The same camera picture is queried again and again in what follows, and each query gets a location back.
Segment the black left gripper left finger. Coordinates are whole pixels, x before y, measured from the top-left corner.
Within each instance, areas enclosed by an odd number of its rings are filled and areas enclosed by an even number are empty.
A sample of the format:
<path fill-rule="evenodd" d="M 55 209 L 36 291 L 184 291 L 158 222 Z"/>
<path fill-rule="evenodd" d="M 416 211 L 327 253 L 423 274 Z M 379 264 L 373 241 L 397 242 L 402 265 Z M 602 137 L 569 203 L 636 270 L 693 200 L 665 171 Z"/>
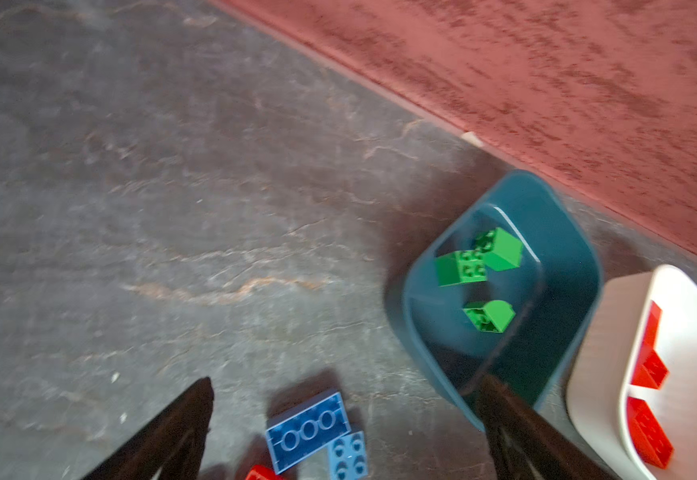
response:
<path fill-rule="evenodd" d="M 198 478 L 212 411 L 212 380 L 200 378 L 86 478 Z"/>

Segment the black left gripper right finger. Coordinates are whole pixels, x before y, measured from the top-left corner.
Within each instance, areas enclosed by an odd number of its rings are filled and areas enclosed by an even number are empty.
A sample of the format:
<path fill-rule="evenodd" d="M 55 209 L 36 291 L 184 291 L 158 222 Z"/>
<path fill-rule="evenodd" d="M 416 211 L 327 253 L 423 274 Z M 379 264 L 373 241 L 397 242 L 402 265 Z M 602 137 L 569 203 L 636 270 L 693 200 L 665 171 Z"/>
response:
<path fill-rule="evenodd" d="M 480 382 L 477 411 L 499 479 L 612 478 L 492 375 Z"/>

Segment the small blue lego left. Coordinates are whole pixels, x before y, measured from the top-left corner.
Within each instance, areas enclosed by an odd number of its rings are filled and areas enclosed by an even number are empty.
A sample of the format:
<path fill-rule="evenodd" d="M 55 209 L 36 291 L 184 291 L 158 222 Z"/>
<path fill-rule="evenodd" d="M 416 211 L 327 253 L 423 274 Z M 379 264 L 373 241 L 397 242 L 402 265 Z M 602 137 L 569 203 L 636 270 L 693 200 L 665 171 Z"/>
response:
<path fill-rule="evenodd" d="M 331 480 L 358 480 L 368 476 L 369 467 L 363 431 L 351 432 L 328 444 Z"/>

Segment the red square lego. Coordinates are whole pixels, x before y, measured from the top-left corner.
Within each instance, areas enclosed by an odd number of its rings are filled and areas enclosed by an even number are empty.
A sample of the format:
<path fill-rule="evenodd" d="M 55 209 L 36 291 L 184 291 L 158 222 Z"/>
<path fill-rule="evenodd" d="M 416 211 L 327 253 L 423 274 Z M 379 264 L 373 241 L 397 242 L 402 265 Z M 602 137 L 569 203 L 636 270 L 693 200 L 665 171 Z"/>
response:
<path fill-rule="evenodd" d="M 646 464 L 666 469 L 674 448 L 647 402 L 628 397 L 626 416 L 630 439 L 640 459 Z"/>

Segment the white plastic bin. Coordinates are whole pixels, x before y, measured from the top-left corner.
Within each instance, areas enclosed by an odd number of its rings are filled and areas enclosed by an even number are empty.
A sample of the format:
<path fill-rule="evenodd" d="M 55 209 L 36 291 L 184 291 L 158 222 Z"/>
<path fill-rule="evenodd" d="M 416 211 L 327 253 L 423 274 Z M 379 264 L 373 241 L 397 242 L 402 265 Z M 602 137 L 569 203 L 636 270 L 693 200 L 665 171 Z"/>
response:
<path fill-rule="evenodd" d="M 650 302 L 661 309 L 655 349 L 669 373 L 660 390 L 630 384 Z M 629 435 L 628 397 L 647 402 L 673 445 L 666 469 L 644 463 Z M 697 285 L 682 270 L 608 281 L 566 389 L 569 417 L 622 479 L 697 479 Z"/>

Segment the blue long lego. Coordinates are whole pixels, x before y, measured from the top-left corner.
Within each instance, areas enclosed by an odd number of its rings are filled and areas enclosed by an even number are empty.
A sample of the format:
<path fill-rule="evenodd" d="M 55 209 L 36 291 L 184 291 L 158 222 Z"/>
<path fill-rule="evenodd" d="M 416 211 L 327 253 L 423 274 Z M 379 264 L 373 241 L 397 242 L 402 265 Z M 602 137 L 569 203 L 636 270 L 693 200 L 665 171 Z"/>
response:
<path fill-rule="evenodd" d="M 266 444 L 276 474 L 351 432 L 342 394 L 326 390 L 270 419 Z"/>

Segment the teal plastic bin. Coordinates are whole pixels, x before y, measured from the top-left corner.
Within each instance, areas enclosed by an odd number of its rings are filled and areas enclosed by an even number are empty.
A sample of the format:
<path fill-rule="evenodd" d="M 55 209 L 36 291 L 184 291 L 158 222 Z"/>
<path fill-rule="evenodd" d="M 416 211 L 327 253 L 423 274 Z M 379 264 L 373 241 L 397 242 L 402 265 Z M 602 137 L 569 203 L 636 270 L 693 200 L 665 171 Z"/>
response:
<path fill-rule="evenodd" d="M 486 269 L 480 283 L 438 285 L 434 260 L 474 248 L 500 227 L 523 243 L 520 268 Z M 516 170 L 457 218 L 386 290 L 389 322 L 433 388 L 476 428 L 478 385 L 491 374 L 533 408 L 564 374 L 603 285 L 597 255 L 551 187 Z M 515 311 L 502 333 L 478 331 L 462 308 L 504 300 Z"/>

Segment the red long lego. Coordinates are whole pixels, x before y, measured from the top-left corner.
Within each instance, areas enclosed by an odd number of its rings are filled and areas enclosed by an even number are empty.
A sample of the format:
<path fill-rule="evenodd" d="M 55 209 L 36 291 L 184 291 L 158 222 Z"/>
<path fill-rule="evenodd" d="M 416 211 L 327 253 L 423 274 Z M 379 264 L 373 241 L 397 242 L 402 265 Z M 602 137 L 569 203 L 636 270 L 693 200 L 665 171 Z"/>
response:
<path fill-rule="evenodd" d="M 644 336 L 630 381 L 631 385 L 660 390 L 668 376 L 669 371 L 655 349 L 661 316 L 662 309 L 654 301 L 650 302 Z"/>

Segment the green lego small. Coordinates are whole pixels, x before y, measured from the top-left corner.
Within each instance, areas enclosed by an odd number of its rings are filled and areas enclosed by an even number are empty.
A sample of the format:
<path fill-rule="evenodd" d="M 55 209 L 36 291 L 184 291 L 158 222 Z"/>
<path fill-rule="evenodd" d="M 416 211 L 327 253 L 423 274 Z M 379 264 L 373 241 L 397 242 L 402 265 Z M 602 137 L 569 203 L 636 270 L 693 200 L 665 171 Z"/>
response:
<path fill-rule="evenodd" d="M 502 334 L 515 317 L 512 305 L 504 300 L 470 302 L 462 310 L 478 331 L 487 333 Z"/>
<path fill-rule="evenodd" d="M 474 240 L 474 249 L 491 270 L 500 272 L 520 268 L 523 243 L 500 227 L 478 236 Z"/>

